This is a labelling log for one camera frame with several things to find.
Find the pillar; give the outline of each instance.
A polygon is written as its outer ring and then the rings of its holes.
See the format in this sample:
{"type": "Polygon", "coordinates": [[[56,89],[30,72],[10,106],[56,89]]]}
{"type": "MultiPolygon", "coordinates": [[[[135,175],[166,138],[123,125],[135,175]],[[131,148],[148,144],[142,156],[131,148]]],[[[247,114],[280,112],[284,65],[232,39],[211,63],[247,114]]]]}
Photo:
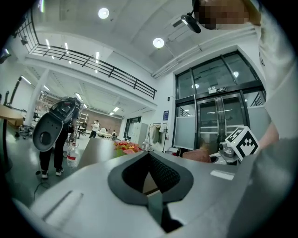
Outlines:
{"type": "Polygon", "coordinates": [[[41,78],[38,80],[37,86],[34,89],[32,97],[30,98],[28,111],[25,119],[24,125],[31,126],[33,115],[35,111],[36,100],[38,99],[39,95],[41,94],[42,90],[46,90],[43,86],[47,83],[49,69],[46,69],[45,72],[42,74],[41,78]]]}

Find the black pants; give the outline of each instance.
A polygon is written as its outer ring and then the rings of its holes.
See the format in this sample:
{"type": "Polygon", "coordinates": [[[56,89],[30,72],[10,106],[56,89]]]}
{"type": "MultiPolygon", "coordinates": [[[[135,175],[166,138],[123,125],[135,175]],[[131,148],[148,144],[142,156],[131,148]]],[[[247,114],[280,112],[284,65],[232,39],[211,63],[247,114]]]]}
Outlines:
{"type": "MultiPolygon", "coordinates": [[[[68,136],[68,131],[62,129],[58,139],[56,140],[55,152],[54,152],[54,167],[56,169],[62,168],[63,147],[64,147],[64,143],[67,139],[67,136],[68,136]]],[[[49,149],[48,151],[39,153],[39,158],[41,159],[41,169],[42,170],[48,170],[48,165],[50,163],[52,149],[53,148],[49,149]]]]}
{"type": "Polygon", "coordinates": [[[95,136],[96,136],[96,132],[95,131],[92,131],[91,134],[90,134],[90,136],[89,136],[89,138],[91,138],[91,137],[95,138],[95,136]]]}

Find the clothes rack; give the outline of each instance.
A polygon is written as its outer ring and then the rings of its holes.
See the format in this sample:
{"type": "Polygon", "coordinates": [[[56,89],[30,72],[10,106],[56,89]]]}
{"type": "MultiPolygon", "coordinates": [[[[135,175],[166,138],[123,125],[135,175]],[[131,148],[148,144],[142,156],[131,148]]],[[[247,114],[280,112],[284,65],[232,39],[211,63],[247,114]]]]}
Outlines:
{"type": "MultiPolygon", "coordinates": [[[[163,142],[163,153],[164,153],[164,146],[166,144],[166,139],[167,139],[167,132],[168,132],[168,123],[164,122],[163,124],[166,124],[166,134],[164,137],[164,142],[163,142]]],[[[148,130],[148,136],[147,139],[149,138],[149,145],[151,146],[151,142],[150,142],[150,129],[151,129],[151,125],[161,125],[161,123],[151,123],[149,126],[149,130],[148,130]]]]}

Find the ceiling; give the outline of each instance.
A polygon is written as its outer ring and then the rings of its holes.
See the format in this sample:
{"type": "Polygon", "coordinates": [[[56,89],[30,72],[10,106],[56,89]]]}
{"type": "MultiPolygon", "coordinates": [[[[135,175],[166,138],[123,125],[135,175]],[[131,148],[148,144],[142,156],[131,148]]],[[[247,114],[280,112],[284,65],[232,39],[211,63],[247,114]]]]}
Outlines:
{"type": "MultiPolygon", "coordinates": [[[[28,66],[27,72],[31,75],[33,74],[36,79],[39,79],[44,69],[36,66],[28,66]]],[[[139,110],[146,110],[146,107],[141,103],[58,72],[50,71],[46,87],[50,91],[44,88],[44,92],[57,97],[75,97],[75,93],[79,93],[88,108],[104,114],[109,114],[115,107],[119,107],[120,109],[114,112],[114,116],[126,116],[139,110]]]]}
{"type": "Polygon", "coordinates": [[[34,8],[34,24],[41,43],[86,54],[97,50],[107,58],[113,51],[150,73],[171,59],[228,31],[202,28],[196,34],[181,23],[182,14],[192,10],[191,0],[47,0],[45,11],[34,8]],[[109,10],[106,19],[98,17],[102,7],[109,10]],[[153,39],[161,37],[166,45],[157,49],[153,39]]]}

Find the concrete floor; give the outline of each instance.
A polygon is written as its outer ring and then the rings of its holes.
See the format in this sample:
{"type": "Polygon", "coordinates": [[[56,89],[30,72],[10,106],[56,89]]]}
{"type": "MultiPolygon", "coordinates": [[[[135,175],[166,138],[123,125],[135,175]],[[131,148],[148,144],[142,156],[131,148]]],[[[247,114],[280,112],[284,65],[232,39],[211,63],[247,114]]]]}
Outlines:
{"type": "MultiPolygon", "coordinates": [[[[41,175],[35,174],[40,170],[39,151],[33,145],[31,138],[16,138],[14,137],[14,134],[14,130],[8,126],[7,153],[13,163],[13,167],[5,174],[5,176],[11,190],[12,197],[18,199],[26,206],[30,206],[33,203],[34,191],[41,182],[41,175]]],[[[81,135],[80,139],[77,140],[77,143],[79,144],[78,159],[80,159],[83,154],[89,140],[88,134],[85,136],[81,135]]],[[[46,187],[54,186],[76,171],[76,169],[68,167],[66,158],[63,159],[62,167],[64,168],[62,176],[56,176],[56,169],[54,168],[54,153],[52,153],[48,171],[48,180],[43,180],[48,184],[43,184],[44,187],[41,185],[38,187],[35,193],[35,199],[46,190],[46,187]]]]}

